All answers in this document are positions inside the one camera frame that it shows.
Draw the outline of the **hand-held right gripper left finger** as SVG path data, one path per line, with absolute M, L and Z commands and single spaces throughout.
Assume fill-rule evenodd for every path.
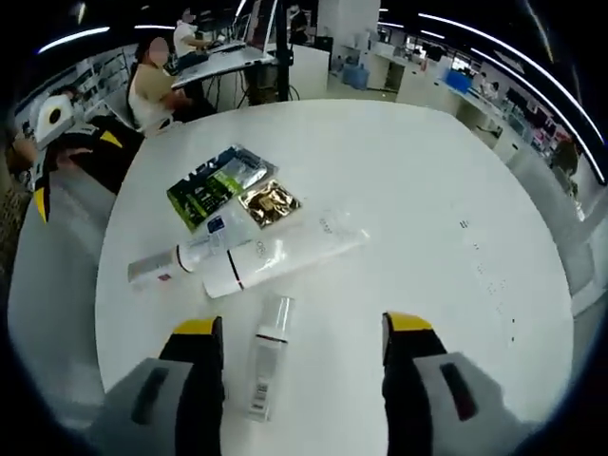
M 220 455 L 222 318 L 190 319 L 106 394 L 102 455 Z

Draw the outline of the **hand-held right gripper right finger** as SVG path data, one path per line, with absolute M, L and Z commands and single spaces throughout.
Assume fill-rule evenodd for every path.
M 390 455 L 511 455 L 528 436 L 501 386 L 419 316 L 383 314 L 383 369 Z

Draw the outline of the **person's left hand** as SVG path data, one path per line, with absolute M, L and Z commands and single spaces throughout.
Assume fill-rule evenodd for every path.
M 57 153 L 57 167 L 59 169 L 75 169 L 78 167 L 75 157 L 80 157 L 91 153 L 92 150 L 85 147 L 63 149 Z

